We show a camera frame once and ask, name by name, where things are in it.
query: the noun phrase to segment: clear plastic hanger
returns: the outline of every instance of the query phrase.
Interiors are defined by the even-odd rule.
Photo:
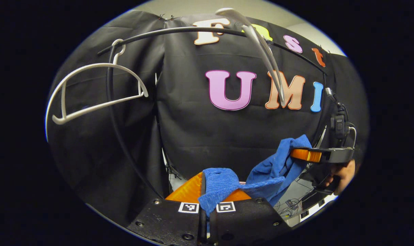
[[[118,42],[121,42],[121,41],[123,41],[123,39],[116,39],[113,42],[112,46],[114,46],[115,44],[117,44]],[[55,98],[55,95],[59,92],[59,90],[61,90],[61,114],[62,114],[62,117],[58,118],[55,115],[52,115],[53,122],[55,122],[55,124],[58,124],[58,125],[63,125],[63,124],[65,124],[65,123],[67,123],[67,122],[69,122],[69,121],[71,121],[75,118],[78,118],[82,115],[85,115],[85,114],[88,114],[90,112],[96,111],[98,109],[102,109],[102,108],[105,108],[105,107],[108,107],[108,106],[111,106],[111,105],[114,105],[114,104],[117,104],[117,103],[122,103],[124,101],[132,100],[132,99],[135,99],[135,98],[140,98],[140,97],[143,97],[143,96],[144,97],[149,96],[148,91],[147,91],[145,85],[143,84],[143,81],[140,79],[140,77],[138,77],[133,71],[129,70],[128,68],[123,67],[121,65],[117,65],[117,60],[118,60],[119,56],[121,56],[124,53],[125,49],[126,49],[126,45],[123,45],[122,50],[119,53],[115,54],[114,59],[113,59],[113,63],[96,63],[96,64],[86,65],[86,66],[83,66],[83,67],[80,67],[80,68],[74,70],[73,72],[71,72],[67,76],[65,76],[63,78],[63,80],[61,80],[61,82],[58,84],[58,86],[55,88],[54,92],[52,93],[52,95],[50,97],[50,100],[49,100],[49,104],[47,106],[47,110],[46,110],[45,130],[46,130],[46,140],[47,141],[49,141],[48,134],[47,134],[47,123],[48,123],[48,118],[49,118],[49,109],[50,109],[50,106],[52,104],[53,99]],[[113,101],[109,101],[109,102],[105,102],[105,103],[98,104],[98,105],[95,105],[95,106],[91,106],[91,107],[88,107],[86,109],[82,109],[82,110],[79,110],[79,111],[76,111],[76,112],[73,112],[73,113],[67,115],[67,113],[66,113],[66,84],[67,84],[67,81],[71,77],[75,76],[76,74],[78,74],[80,72],[83,72],[83,71],[91,69],[91,68],[96,68],[96,67],[113,67],[113,68],[118,68],[118,69],[121,69],[121,70],[124,70],[124,71],[130,73],[132,76],[134,76],[137,79],[137,82],[138,82],[138,95],[125,97],[125,98],[121,98],[121,99],[113,100]]]
[[[272,54],[271,49],[269,48],[268,44],[266,43],[265,39],[255,30],[252,26],[251,22],[241,13],[237,12],[232,8],[221,8],[216,11],[216,15],[222,15],[225,17],[229,17],[231,19],[235,19],[238,22],[242,22],[243,30],[245,31],[246,36],[255,43],[255,46],[258,48],[258,51],[262,54],[263,62],[265,66],[268,68],[270,74],[272,75],[272,79],[274,80],[274,84],[278,91],[278,96],[280,99],[281,106],[285,107],[285,100],[284,100],[284,91],[282,87],[281,80],[279,79],[279,71],[277,67],[277,62],[275,61],[274,55]]]

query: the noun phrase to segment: screw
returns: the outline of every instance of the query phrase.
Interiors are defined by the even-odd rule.
[[[192,239],[193,239],[193,235],[190,235],[190,234],[184,234],[184,235],[182,236],[182,238],[183,238],[184,240],[192,240]]]

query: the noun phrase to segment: blue towel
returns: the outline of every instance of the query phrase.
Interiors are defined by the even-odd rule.
[[[275,154],[252,169],[245,185],[239,183],[237,175],[229,168],[205,169],[205,194],[198,198],[201,208],[209,216],[216,205],[236,189],[243,190],[251,198],[264,197],[274,206],[307,165],[305,161],[292,161],[289,157],[295,148],[311,148],[306,135],[283,139]]]

